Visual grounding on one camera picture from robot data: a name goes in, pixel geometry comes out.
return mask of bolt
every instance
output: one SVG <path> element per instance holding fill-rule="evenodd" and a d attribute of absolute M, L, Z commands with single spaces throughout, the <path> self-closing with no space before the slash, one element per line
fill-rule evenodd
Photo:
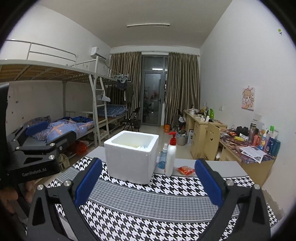
<path fill-rule="evenodd" d="M 233 180 L 229 180 L 229 179 L 228 179 L 228 180 L 226 181 L 226 185 L 229 186 L 229 187 L 232 187 L 232 186 L 234 185 Z"/>
<path fill-rule="evenodd" d="M 260 190 L 260 185 L 259 185 L 259 184 L 254 184 L 254 188 L 255 188 L 256 190 Z"/>
<path fill-rule="evenodd" d="M 41 191 L 43 188 L 44 188 L 44 186 L 43 186 L 42 184 L 40 184 L 40 185 L 37 186 L 37 189 L 38 189 L 39 191 Z"/>
<path fill-rule="evenodd" d="M 72 184 L 71 180 L 64 181 L 64 186 L 68 187 Z"/>

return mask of brown curtain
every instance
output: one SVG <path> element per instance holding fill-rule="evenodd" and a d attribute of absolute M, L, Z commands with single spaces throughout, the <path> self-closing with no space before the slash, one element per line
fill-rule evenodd
<path fill-rule="evenodd" d="M 165 94 L 165 123 L 171 124 L 177 110 L 200 106 L 200 81 L 197 55 L 169 53 Z"/>
<path fill-rule="evenodd" d="M 116 53 L 111 55 L 110 69 L 129 74 L 133 83 L 133 100 L 128 106 L 128 115 L 140 106 L 140 86 L 141 86 L 141 52 Z M 125 104 L 124 91 L 117 89 L 115 86 L 107 87 L 107 94 L 111 99 L 111 104 Z"/>

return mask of door frame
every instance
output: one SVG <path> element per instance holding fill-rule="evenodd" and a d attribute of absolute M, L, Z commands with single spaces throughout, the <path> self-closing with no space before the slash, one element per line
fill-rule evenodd
<path fill-rule="evenodd" d="M 163 57 L 163 70 L 145 70 L 144 69 L 144 60 L 145 57 Z M 142 125 L 150 126 L 161 126 L 161 115 L 163 109 L 163 103 L 165 98 L 165 58 L 167 55 L 143 55 L 142 56 L 142 71 L 141 71 L 141 88 L 140 88 L 140 119 Z M 145 87 L 145 74 L 160 74 L 160 102 L 158 110 L 158 121 L 157 124 L 143 123 L 143 99 L 144 99 L 144 87 Z"/>

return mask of bed frame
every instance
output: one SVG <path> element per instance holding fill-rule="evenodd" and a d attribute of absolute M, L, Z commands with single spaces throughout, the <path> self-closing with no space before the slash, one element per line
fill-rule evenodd
<path fill-rule="evenodd" d="M 34 42 L 22 41 L 22 40 L 14 40 L 8 39 L 7 42 L 21 42 L 30 44 L 27 52 L 26 60 L 22 59 L 9 59 L 9 60 L 0 60 L 0 82 L 11 82 L 11 81 L 26 81 L 26 80 L 56 80 L 62 81 L 63 83 L 63 115 L 66 116 L 66 113 L 80 113 L 81 115 L 92 115 L 94 120 L 94 128 L 89 130 L 87 134 L 93 132 L 94 133 L 94 143 L 95 147 L 102 145 L 101 140 L 104 138 L 110 138 L 109 131 L 109 123 L 116 122 L 122 117 L 126 117 L 126 114 L 119 116 L 118 118 L 110 118 L 107 117 L 107 108 L 106 101 L 102 101 L 103 104 L 97 104 L 97 93 L 105 94 L 105 86 L 106 85 L 116 85 L 117 79 L 111 78 L 106 75 L 101 75 L 97 72 L 99 57 L 96 59 L 88 60 L 85 62 L 77 63 L 77 55 L 62 49 L 58 49 L 55 47 L 51 47 L 48 45 L 43 45 Z M 61 51 L 63 53 L 67 53 L 71 55 L 72 58 L 65 58 L 62 56 L 52 55 L 48 53 L 31 51 L 31 47 L 33 45 L 43 46 L 46 48 L 55 49 Z M 46 56 L 53 56 L 60 59 L 65 59 L 68 61 L 74 62 L 73 65 L 65 66 L 61 64 L 54 64 L 42 61 L 33 61 L 29 60 L 30 53 L 41 54 Z M 89 70 L 90 63 L 95 61 L 95 69 L 94 72 Z M 80 69 L 80 67 L 84 67 L 84 64 L 88 64 L 88 70 Z M 71 111 L 66 110 L 66 84 L 67 82 L 77 82 L 77 83 L 88 83 L 91 85 L 92 90 L 92 99 L 93 99 L 93 110 L 92 111 Z M 97 108 L 100 106 L 104 106 L 105 110 L 105 118 L 99 120 Z M 106 126 L 107 133 L 104 136 L 100 136 L 100 128 Z"/>

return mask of door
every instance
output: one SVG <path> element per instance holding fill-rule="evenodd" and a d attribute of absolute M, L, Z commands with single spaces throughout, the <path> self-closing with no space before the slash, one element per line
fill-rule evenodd
<path fill-rule="evenodd" d="M 144 56 L 141 80 L 141 122 L 160 126 L 165 94 L 165 56 Z"/>

